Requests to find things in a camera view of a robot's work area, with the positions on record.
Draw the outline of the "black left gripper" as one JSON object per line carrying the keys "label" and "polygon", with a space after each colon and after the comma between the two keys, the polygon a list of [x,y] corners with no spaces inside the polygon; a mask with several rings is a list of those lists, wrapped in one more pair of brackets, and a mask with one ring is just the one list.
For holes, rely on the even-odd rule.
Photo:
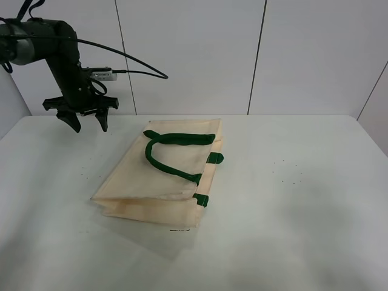
{"label": "black left gripper", "polygon": [[64,96],[45,99],[46,111],[57,110],[56,117],[68,124],[76,133],[81,130],[77,113],[82,116],[95,113],[102,131],[108,129],[109,108],[118,109],[118,98],[107,96],[107,87],[99,81],[88,81],[86,86],[65,91]]}

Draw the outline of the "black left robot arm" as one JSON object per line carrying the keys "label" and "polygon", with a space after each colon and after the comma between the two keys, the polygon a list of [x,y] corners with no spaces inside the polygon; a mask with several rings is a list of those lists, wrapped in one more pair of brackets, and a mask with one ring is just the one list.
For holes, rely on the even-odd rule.
{"label": "black left robot arm", "polygon": [[45,60],[61,92],[45,99],[45,110],[56,110],[56,117],[75,132],[81,130],[78,116],[94,115],[104,132],[108,129],[109,109],[117,109],[117,98],[107,96],[107,88],[92,78],[92,69],[80,62],[76,32],[64,21],[31,18],[26,22],[1,19],[1,65],[12,73],[13,65]]}

